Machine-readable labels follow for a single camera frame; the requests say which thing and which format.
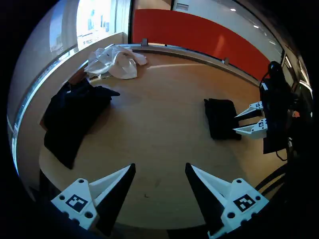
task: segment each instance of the black cable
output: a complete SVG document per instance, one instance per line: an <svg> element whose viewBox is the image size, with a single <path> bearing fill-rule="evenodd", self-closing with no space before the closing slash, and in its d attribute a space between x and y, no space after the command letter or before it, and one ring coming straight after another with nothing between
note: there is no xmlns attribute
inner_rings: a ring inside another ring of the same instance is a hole
<svg viewBox="0 0 319 239"><path fill-rule="evenodd" d="M267 176L263 181L261 181L255 189L259 191L261 188L263 188L266 184L277 178L278 176L286 173L287 170L287 164L282 165L278 169L276 169L274 172L272 172L269 176Z"/></svg>
<svg viewBox="0 0 319 239"><path fill-rule="evenodd" d="M282 157L280 157L280 156L278 155L278 152L277 152L277 151L276 151L276 155L277 155L278 158L280 158L281 161L287 161L287 159L288 159L288 158L287 158L287 159L282 159Z"/></svg>
<svg viewBox="0 0 319 239"><path fill-rule="evenodd" d="M262 192L262 196L265 196L267 193L269 193L270 191L274 190L276 187L278 187L279 185L283 184L285 182L285 175L282 176L281 178L279 178L277 181L275 181L272 185L270 185L268 188L266 188L263 192Z"/></svg>

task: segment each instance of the wooden table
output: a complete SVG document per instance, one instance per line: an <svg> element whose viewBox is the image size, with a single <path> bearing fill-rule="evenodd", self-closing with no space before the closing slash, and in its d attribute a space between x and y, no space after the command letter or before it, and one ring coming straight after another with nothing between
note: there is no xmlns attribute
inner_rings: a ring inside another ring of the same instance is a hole
<svg viewBox="0 0 319 239"><path fill-rule="evenodd" d="M91 182L135 163L136 175L117 222L152 229L204 224L184 172L186 162L230 182L244 178L252 186L282 165L275 154L262 154L262 140L214 141L209 134L204 98L230 99L239 113L259 100L258 88L208 65L145 55L149 63L138 67L137 78L92 82L121 96L113 97L85 136L73 170L44 146L41 170L64 190L77 178Z"/></svg>

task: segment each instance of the crumpled white fabric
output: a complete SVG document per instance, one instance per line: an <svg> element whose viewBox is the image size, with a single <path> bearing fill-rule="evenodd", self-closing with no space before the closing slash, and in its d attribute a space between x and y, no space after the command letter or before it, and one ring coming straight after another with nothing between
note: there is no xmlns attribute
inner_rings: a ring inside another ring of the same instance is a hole
<svg viewBox="0 0 319 239"><path fill-rule="evenodd" d="M145 65L147 63L146 57L134 53L131 49L113 45L91 52L88 66L84 71L88 72L90 76L109 72L119 79L132 79L137 77L136 63Z"/></svg>

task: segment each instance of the black garment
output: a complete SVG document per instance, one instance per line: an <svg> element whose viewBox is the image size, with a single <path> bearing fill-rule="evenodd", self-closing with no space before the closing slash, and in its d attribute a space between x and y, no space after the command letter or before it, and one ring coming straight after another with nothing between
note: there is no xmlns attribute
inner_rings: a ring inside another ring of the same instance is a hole
<svg viewBox="0 0 319 239"><path fill-rule="evenodd" d="M52 97L44 114L44 145L72 169L84 135L109 105L111 96L119 95L102 86L93 87L86 79L76 85L67 82Z"/></svg>
<svg viewBox="0 0 319 239"><path fill-rule="evenodd" d="M208 118L209 131L213 139L237 139L242 136L233 129L239 127L234 103L230 100L204 99L205 114Z"/></svg>

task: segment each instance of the red wall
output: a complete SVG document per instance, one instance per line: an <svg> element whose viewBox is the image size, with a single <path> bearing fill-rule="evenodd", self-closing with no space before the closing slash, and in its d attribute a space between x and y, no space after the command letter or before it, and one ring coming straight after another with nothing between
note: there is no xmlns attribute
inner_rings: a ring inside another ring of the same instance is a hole
<svg viewBox="0 0 319 239"><path fill-rule="evenodd" d="M270 61L240 35L208 19L195 15L159 9L135 11L133 43L147 38L162 43L199 51L230 64L261 80Z"/></svg>

